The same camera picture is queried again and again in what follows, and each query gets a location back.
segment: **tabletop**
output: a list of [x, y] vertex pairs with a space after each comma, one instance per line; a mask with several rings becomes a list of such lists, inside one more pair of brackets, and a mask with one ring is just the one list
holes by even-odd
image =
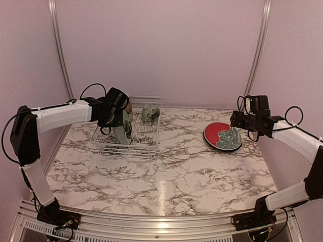
[[250, 209], [276, 192], [263, 156], [244, 130], [242, 147], [222, 153], [203, 130], [230, 123], [231, 110], [163, 108], [155, 159], [105, 156], [90, 138], [94, 123], [75, 124], [47, 181], [59, 203], [92, 211], [136, 215], [195, 215]]

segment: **decorative plate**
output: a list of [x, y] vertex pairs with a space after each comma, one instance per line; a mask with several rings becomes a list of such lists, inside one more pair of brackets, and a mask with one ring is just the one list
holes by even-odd
[[242, 145], [239, 131], [224, 123], [208, 125], [203, 132], [203, 136], [210, 146], [224, 152], [236, 151]]
[[132, 141], [132, 126], [130, 118], [125, 110], [123, 114], [123, 125], [113, 129], [118, 142], [123, 145], [130, 145]]

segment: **dish rack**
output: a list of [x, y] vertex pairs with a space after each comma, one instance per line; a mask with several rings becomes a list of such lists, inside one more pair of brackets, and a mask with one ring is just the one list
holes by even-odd
[[[161, 97], [130, 96], [133, 111], [130, 145], [119, 144], [113, 131], [109, 135], [103, 135], [97, 127], [90, 139], [91, 143], [96, 146], [97, 153], [108, 156], [154, 158], [159, 144], [162, 100]], [[141, 111], [147, 103], [155, 104], [160, 109], [159, 117], [150, 122], [141, 120]]]

